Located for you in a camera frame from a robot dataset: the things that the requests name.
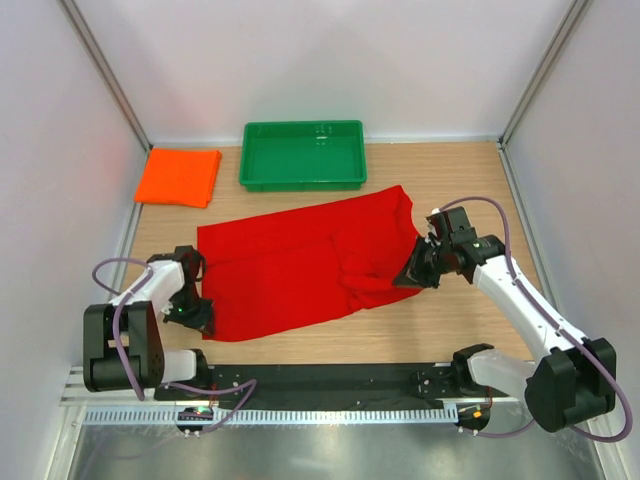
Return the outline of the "red t shirt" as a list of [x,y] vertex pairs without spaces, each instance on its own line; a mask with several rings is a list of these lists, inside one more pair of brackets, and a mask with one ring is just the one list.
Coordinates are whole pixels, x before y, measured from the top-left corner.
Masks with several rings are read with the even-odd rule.
[[418,231],[404,189],[201,226],[205,339],[240,342],[416,295],[396,287]]

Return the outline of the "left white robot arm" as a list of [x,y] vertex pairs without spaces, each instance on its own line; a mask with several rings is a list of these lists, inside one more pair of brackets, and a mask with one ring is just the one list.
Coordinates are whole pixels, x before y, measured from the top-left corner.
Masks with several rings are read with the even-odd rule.
[[[123,292],[98,278],[101,267],[130,263],[143,268]],[[177,382],[191,400],[204,398],[212,386],[210,373],[198,367],[194,350],[167,351],[162,346],[158,321],[174,323],[205,335],[214,333],[213,301],[198,293],[206,273],[206,260],[194,247],[178,246],[146,261],[109,258],[92,270],[92,279],[113,295],[93,304],[83,314],[83,379],[87,390],[145,391]]]

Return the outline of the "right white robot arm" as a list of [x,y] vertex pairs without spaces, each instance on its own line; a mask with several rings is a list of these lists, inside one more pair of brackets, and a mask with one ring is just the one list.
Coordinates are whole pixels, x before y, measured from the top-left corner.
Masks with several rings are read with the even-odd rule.
[[533,359],[518,360],[489,344],[454,353],[450,382],[461,395],[490,387],[523,402],[545,431],[611,412],[616,404],[616,351],[591,340],[565,320],[536,290],[511,254],[510,238],[479,236],[465,209],[434,210],[429,232],[419,236],[398,287],[437,288],[457,274],[490,299],[523,339]]

